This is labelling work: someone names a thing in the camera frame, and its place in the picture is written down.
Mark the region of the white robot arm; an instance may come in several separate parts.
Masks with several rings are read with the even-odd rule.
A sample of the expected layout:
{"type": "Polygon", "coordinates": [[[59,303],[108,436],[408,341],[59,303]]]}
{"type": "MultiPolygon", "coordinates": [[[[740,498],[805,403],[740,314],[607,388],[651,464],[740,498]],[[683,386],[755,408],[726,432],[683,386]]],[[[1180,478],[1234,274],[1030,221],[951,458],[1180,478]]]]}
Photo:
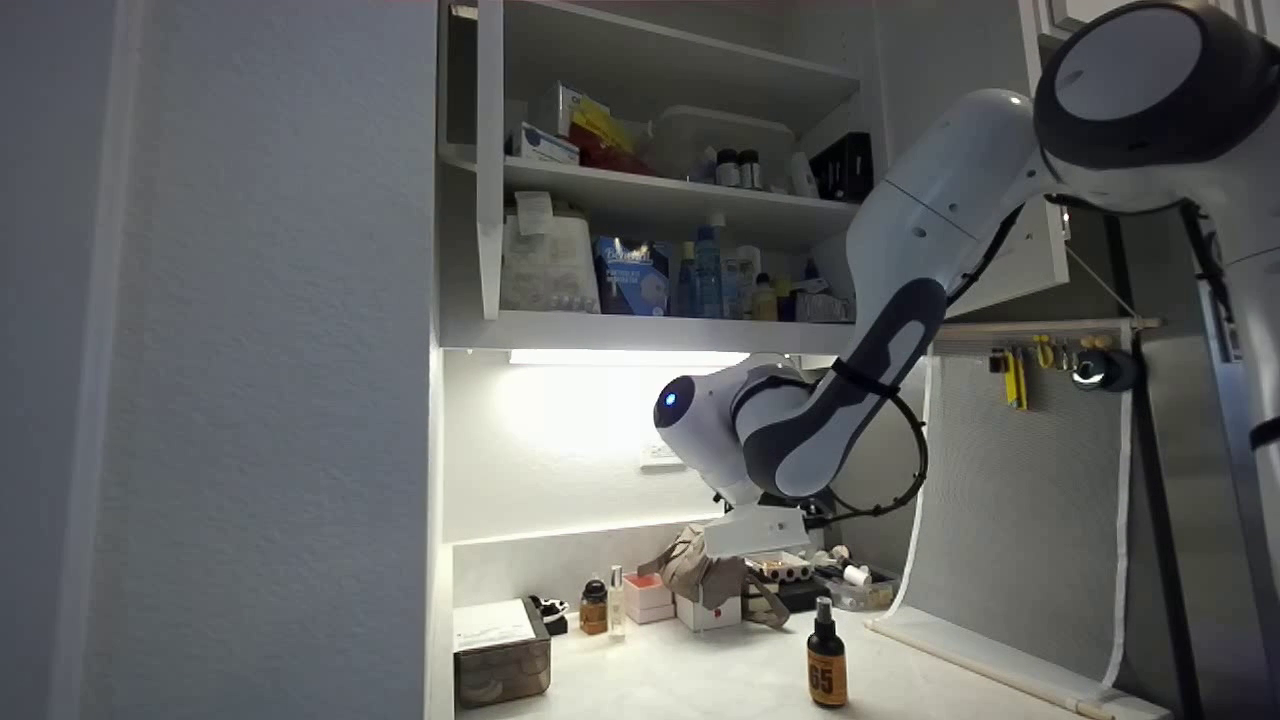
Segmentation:
{"type": "Polygon", "coordinates": [[[1029,201],[1192,208],[1245,354],[1256,504],[1280,487],[1280,50],[1203,0],[1135,0],[1074,27],[1020,96],[974,88],[873,188],[844,234],[854,322],[833,368],[773,361],[674,378],[658,442],[715,493],[708,558],[805,540],[873,416],[991,263],[1029,201]]]}

